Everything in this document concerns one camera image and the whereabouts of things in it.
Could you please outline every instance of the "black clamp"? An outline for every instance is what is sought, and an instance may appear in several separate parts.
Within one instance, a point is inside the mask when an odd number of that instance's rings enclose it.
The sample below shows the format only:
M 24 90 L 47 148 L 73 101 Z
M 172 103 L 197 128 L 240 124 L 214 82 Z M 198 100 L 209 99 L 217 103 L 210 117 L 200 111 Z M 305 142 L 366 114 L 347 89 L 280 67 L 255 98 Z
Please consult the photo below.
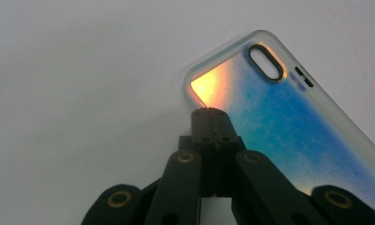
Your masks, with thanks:
M 297 190 L 267 156 L 246 149 L 228 114 L 202 108 L 160 179 L 107 189 L 82 225 L 200 224 L 201 198 L 213 196 L 232 198 L 240 225 L 375 224 L 375 211 L 345 189 Z

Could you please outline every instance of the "oval camera hole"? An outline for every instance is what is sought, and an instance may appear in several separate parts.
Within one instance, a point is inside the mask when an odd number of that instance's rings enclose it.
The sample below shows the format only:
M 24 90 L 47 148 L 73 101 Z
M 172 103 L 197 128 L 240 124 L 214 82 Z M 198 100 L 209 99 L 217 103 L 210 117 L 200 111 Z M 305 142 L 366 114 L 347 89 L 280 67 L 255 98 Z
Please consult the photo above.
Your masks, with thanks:
M 272 81 L 278 81 L 282 78 L 281 65 L 264 46 L 252 46 L 249 49 L 249 55 L 265 77 Z

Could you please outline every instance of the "white background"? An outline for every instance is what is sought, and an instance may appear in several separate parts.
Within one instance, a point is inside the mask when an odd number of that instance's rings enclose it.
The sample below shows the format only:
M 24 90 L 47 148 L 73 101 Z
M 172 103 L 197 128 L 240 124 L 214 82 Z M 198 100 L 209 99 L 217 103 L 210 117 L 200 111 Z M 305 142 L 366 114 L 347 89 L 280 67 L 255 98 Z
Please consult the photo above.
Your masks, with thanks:
M 0 224 L 80 224 L 106 188 L 160 177 L 189 134 L 183 69 L 258 29 L 375 143 L 375 1 L 0 1 Z

